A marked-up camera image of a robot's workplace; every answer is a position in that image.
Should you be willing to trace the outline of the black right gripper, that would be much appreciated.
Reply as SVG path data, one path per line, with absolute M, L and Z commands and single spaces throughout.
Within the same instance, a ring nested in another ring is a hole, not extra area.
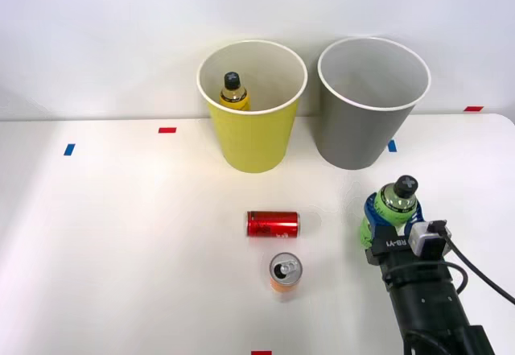
M 438 266 L 443 257 L 451 250 L 447 239 L 452 237 L 445 225 L 413 225 L 424 222 L 421 202 L 406 225 L 412 225 L 408 235 L 399 235 L 391 225 L 382 225 L 383 218 L 374 204 L 377 193 L 374 192 L 365 201 L 365 219 L 371 233 L 371 246 L 365 250 L 367 261 L 373 266 L 386 269 L 414 264 L 419 266 Z

